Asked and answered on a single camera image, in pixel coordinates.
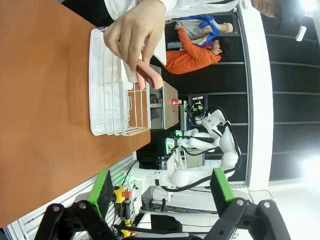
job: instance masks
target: red button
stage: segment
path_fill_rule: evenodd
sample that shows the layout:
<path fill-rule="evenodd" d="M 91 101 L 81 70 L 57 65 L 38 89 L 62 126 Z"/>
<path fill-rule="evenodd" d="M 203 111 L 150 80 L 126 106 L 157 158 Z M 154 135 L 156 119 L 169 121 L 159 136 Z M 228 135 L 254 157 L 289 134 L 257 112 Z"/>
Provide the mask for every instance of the red button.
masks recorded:
<path fill-rule="evenodd" d="M 130 191 L 124 191 L 123 192 L 123 196 L 127 199 L 130 199 L 132 196 L 132 193 Z"/>

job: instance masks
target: wooden table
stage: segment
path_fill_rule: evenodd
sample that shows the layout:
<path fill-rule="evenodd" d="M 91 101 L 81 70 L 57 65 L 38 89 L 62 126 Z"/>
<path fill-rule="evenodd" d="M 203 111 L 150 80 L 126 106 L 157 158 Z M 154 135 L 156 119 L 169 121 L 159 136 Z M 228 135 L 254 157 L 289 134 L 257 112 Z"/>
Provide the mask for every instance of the wooden table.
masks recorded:
<path fill-rule="evenodd" d="M 88 62 L 93 25 L 55 0 L 0 2 L 0 227 L 150 142 L 94 136 Z"/>
<path fill-rule="evenodd" d="M 171 99 L 178 99 L 178 91 L 164 81 L 162 87 L 164 129 L 179 123 L 179 105 L 171 105 Z"/>

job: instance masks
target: screw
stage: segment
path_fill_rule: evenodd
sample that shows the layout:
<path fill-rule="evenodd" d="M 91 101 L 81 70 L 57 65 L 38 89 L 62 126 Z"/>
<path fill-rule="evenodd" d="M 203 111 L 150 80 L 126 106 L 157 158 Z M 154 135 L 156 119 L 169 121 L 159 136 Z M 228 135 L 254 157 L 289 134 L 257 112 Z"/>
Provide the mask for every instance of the screw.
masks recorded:
<path fill-rule="evenodd" d="M 86 208 L 86 204 L 83 203 L 83 202 L 80 202 L 80 203 L 79 203 L 79 208 L 85 209 L 85 208 Z"/>
<path fill-rule="evenodd" d="M 54 212 L 58 212 L 60 210 L 60 207 L 58 207 L 58 206 L 53 206 L 53 211 Z"/>
<path fill-rule="evenodd" d="M 238 201 L 236 201 L 236 204 L 238 204 L 239 206 L 242 206 L 244 204 L 244 201 L 238 200 Z"/>
<path fill-rule="evenodd" d="M 268 203 L 267 201 L 263 204 L 267 209 L 270 208 L 270 203 Z"/>

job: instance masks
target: person in orange shirt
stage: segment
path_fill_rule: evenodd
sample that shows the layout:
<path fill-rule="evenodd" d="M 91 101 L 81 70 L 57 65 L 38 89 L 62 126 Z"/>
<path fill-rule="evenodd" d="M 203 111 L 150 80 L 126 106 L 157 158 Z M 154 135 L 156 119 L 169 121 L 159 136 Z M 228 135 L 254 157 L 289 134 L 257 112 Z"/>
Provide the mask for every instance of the person in orange shirt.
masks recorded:
<path fill-rule="evenodd" d="M 212 44 L 211 49 L 194 45 L 187 37 L 183 26 L 176 26 L 179 39 L 184 50 L 167 51 L 164 68 L 172 74 L 185 74 L 202 69 L 220 61 L 221 55 L 232 50 L 232 43 L 225 37 L 220 37 Z"/>

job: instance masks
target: pink object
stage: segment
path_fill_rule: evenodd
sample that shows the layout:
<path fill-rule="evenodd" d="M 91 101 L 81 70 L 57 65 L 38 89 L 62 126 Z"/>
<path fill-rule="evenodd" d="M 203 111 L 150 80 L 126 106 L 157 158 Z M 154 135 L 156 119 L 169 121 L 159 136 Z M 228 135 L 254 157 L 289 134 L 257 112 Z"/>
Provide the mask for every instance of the pink object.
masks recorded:
<path fill-rule="evenodd" d="M 136 77 L 138 80 L 137 85 L 140 90 L 145 89 L 145 80 L 154 89 L 160 89 L 164 85 L 161 75 L 140 59 L 138 60 L 138 64 L 136 66 Z"/>

